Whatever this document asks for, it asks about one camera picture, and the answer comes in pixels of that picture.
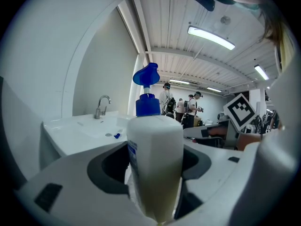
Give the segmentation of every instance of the sink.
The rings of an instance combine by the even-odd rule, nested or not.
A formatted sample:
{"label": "sink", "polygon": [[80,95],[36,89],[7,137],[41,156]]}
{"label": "sink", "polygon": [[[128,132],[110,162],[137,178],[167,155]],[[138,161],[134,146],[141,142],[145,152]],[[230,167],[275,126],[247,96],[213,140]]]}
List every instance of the sink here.
{"label": "sink", "polygon": [[43,122],[44,129],[57,152],[63,157],[100,146],[127,140],[127,123],[134,116],[107,112],[100,119],[80,115]]}

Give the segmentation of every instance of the chrome faucet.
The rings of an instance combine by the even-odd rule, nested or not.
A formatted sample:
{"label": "chrome faucet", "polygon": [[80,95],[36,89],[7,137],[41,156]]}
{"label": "chrome faucet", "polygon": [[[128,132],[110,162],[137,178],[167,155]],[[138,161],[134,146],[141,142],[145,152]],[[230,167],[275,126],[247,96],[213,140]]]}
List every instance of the chrome faucet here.
{"label": "chrome faucet", "polygon": [[111,99],[108,96],[101,96],[99,101],[98,101],[98,107],[96,109],[96,113],[95,113],[95,119],[100,119],[100,115],[105,115],[105,111],[107,110],[107,107],[105,107],[104,111],[100,111],[100,103],[102,101],[103,98],[107,98],[109,101],[109,104],[111,104]]}

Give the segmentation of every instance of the white shirt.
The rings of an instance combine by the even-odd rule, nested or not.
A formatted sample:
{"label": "white shirt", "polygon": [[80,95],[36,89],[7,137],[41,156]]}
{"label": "white shirt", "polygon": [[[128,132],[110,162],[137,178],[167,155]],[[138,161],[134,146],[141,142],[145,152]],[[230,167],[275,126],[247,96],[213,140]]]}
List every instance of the white shirt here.
{"label": "white shirt", "polygon": [[163,107],[167,103],[169,98],[172,98],[173,94],[169,92],[169,90],[164,90],[159,95],[159,102],[160,102],[160,110],[163,113]]}
{"label": "white shirt", "polygon": [[[195,100],[195,98],[192,98],[189,102],[188,102],[188,107],[192,110],[192,106],[197,107],[197,101]],[[192,110],[192,112],[188,113],[189,115],[196,115],[196,110]]]}
{"label": "white shirt", "polygon": [[184,101],[179,101],[177,103],[175,111],[177,111],[178,113],[184,113]]}

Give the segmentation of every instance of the human hand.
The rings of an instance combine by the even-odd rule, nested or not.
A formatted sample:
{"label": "human hand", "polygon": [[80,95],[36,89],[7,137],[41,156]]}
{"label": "human hand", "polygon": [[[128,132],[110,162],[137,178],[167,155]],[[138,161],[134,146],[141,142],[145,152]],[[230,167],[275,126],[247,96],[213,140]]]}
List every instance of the human hand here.
{"label": "human hand", "polygon": [[215,136],[215,135],[227,135],[228,132],[228,128],[225,126],[219,126],[219,127],[214,127],[212,129],[208,129],[208,133],[211,136]]}

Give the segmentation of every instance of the bottle label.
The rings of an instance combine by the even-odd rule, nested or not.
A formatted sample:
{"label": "bottle label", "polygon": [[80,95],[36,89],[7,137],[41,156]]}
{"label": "bottle label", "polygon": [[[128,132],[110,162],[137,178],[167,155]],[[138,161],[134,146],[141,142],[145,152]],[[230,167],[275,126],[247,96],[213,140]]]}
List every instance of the bottle label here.
{"label": "bottle label", "polygon": [[130,157],[132,169],[135,171],[136,176],[139,177],[138,166],[137,166],[137,157],[136,157],[137,144],[130,140],[128,140],[127,143],[128,143],[127,144],[128,154]]}

